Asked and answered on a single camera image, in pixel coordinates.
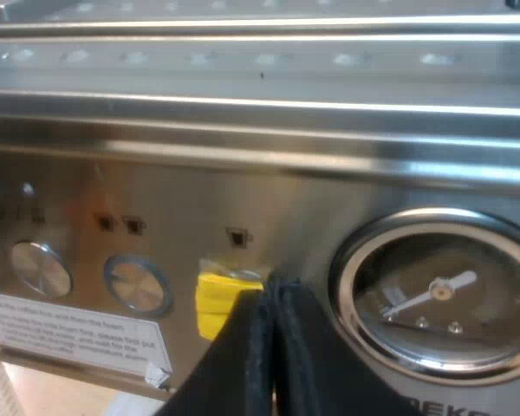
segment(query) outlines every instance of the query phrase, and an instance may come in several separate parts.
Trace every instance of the round metal button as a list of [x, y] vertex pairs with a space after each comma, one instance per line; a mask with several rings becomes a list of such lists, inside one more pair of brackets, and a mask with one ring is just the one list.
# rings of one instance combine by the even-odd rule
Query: round metal button
[[159, 315], [172, 302], [166, 277], [142, 257], [110, 257], [104, 268], [104, 279], [114, 297], [136, 312]]
[[71, 291], [71, 275], [60, 257], [46, 244], [21, 242], [14, 245], [11, 265], [24, 283], [43, 295], [59, 297]]

